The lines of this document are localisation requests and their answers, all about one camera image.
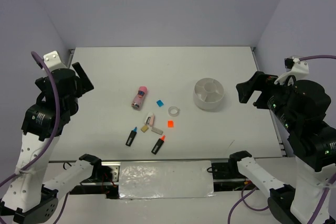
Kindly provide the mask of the pink glue bottle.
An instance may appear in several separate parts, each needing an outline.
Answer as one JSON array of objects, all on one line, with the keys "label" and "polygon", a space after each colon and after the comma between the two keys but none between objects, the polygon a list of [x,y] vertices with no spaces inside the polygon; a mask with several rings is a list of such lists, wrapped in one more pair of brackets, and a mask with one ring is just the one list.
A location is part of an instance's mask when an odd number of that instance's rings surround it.
[{"label": "pink glue bottle", "polygon": [[145,96],[147,94],[148,90],[147,90],[147,87],[145,86],[140,86],[138,88],[138,91],[137,91],[137,94],[135,95],[132,103],[131,103],[131,106],[133,109],[135,110],[140,110],[141,107],[142,107],[142,103],[145,99]]}]

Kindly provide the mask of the orange cap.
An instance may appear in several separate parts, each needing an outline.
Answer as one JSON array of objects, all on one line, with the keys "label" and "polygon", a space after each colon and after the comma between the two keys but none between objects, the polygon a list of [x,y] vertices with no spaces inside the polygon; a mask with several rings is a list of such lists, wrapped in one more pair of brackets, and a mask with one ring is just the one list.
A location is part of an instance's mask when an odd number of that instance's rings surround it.
[{"label": "orange cap", "polygon": [[167,126],[168,126],[169,128],[173,128],[173,127],[174,127],[174,121],[173,121],[173,120],[168,120],[168,122],[167,122]]}]

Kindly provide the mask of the orange black highlighter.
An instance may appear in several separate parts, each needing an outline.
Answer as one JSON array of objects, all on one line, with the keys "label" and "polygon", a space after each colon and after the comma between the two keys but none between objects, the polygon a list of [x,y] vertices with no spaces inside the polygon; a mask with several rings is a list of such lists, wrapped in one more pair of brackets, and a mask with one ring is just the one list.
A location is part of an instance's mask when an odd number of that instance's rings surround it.
[{"label": "orange black highlighter", "polygon": [[161,138],[158,139],[155,146],[152,148],[151,153],[156,155],[160,150],[160,148],[162,147],[162,145],[164,144],[164,142],[165,142],[165,135],[163,135]]}]

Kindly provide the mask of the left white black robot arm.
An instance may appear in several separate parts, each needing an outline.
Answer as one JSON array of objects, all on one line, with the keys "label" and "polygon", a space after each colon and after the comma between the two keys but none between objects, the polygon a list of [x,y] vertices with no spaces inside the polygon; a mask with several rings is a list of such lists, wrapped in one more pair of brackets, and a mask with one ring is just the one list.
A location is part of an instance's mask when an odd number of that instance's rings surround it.
[{"label": "left white black robot arm", "polygon": [[35,81],[41,93],[27,109],[22,124],[22,146],[9,188],[1,199],[1,215],[16,223],[44,223],[55,213],[59,200],[75,186],[103,174],[100,158],[84,154],[67,170],[44,181],[48,163],[71,116],[78,112],[78,99],[94,89],[80,63],[59,68]]}]

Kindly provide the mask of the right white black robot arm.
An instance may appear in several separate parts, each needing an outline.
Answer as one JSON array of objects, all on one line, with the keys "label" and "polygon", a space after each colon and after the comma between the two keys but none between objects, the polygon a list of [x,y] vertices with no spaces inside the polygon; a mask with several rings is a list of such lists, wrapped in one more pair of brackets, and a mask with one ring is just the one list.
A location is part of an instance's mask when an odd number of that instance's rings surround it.
[{"label": "right white black robot arm", "polygon": [[247,151],[230,155],[228,171],[245,176],[267,198],[268,208],[280,223],[335,223],[329,209],[335,187],[335,129],[324,121],[331,98],[318,83],[290,74],[284,83],[257,71],[236,86],[240,103],[255,91],[254,106],[268,109],[288,132],[297,164],[296,185],[288,185],[260,167]]}]

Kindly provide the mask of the white round divided container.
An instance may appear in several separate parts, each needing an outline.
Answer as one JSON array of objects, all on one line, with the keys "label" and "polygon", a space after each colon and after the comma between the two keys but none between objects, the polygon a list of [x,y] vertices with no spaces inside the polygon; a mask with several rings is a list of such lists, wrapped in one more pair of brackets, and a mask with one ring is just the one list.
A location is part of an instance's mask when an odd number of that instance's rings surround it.
[{"label": "white round divided container", "polygon": [[217,109],[224,98],[222,84],[213,78],[198,80],[194,86],[193,101],[195,105],[206,111]]}]

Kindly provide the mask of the blue black highlighter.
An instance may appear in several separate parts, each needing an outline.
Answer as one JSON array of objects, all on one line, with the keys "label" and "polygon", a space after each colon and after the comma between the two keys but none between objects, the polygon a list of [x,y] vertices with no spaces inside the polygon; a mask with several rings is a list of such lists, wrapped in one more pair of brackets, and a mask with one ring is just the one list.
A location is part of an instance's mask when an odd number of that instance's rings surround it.
[{"label": "blue black highlighter", "polygon": [[130,135],[128,136],[128,139],[125,143],[126,146],[130,147],[136,137],[137,134],[137,127],[135,127],[131,132]]}]

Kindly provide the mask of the white small eraser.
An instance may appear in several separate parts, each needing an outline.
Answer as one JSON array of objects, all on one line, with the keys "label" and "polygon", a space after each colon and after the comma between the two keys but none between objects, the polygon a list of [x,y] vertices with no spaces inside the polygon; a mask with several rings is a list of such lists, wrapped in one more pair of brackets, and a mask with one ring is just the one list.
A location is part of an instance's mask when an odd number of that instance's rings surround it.
[{"label": "white small eraser", "polygon": [[154,124],[154,114],[152,112],[147,114],[147,116],[145,118],[145,121],[144,121],[144,124],[149,125],[150,127],[153,126],[153,124]]}]

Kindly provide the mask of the tan square eraser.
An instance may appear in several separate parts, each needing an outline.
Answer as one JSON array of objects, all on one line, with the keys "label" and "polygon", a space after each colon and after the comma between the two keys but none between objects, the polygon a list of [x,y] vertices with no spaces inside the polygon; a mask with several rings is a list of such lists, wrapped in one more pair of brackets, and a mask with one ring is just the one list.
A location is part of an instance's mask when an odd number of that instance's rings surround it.
[{"label": "tan square eraser", "polygon": [[147,125],[144,125],[144,126],[142,126],[141,131],[143,133],[145,133],[148,129],[149,129],[149,127]]}]

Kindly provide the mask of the pink eraser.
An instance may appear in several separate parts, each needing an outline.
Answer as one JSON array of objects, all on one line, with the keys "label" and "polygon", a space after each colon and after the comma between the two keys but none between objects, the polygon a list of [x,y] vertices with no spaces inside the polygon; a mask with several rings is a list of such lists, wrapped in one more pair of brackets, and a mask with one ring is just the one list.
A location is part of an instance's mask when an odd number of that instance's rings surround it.
[{"label": "pink eraser", "polygon": [[152,127],[154,125],[154,114],[151,114],[150,116],[148,116],[148,119],[147,119],[147,124]]}]

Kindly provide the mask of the clear tape roll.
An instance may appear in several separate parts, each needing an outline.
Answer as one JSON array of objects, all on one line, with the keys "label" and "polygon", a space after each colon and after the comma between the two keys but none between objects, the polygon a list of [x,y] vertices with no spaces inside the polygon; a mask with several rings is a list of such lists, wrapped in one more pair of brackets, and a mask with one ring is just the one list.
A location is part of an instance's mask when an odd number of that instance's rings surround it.
[{"label": "clear tape roll", "polygon": [[169,116],[176,117],[179,115],[179,113],[180,113],[180,109],[176,106],[171,106],[168,109]]}]

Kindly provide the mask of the blue cap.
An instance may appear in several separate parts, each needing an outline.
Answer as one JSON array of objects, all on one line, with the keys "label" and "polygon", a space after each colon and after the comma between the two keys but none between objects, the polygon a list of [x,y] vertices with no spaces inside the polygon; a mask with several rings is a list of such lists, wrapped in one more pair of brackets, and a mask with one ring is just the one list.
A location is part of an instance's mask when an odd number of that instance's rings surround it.
[{"label": "blue cap", "polygon": [[164,103],[161,100],[157,100],[156,103],[159,107],[162,107],[164,105]]}]

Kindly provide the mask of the grey rectangular eraser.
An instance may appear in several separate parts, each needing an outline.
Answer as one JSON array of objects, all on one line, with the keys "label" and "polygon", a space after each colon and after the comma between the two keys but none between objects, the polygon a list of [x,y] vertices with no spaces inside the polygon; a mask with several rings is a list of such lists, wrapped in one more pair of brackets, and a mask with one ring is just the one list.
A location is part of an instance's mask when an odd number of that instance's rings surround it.
[{"label": "grey rectangular eraser", "polygon": [[155,128],[155,127],[152,127],[151,128],[151,131],[156,133],[156,134],[159,134],[159,135],[162,135],[163,134],[163,131],[158,129],[158,128]]}]

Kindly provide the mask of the silver foil sheet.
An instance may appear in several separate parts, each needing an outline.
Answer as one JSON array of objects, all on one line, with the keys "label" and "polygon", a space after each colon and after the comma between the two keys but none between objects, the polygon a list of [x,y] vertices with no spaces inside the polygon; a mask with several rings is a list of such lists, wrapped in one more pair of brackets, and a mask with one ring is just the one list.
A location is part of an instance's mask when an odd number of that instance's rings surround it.
[{"label": "silver foil sheet", "polygon": [[214,196],[210,161],[123,162],[121,199],[205,198]]}]

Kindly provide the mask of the black mounting rail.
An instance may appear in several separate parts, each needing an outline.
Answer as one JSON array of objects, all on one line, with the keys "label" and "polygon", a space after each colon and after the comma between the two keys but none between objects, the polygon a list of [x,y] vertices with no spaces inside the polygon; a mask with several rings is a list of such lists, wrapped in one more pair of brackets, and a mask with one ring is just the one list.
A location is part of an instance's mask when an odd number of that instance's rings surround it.
[{"label": "black mounting rail", "polygon": [[104,162],[95,178],[80,182],[70,193],[130,200],[205,198],[244,186],[253,188],[247,178],[229,171],[226,160]]}]

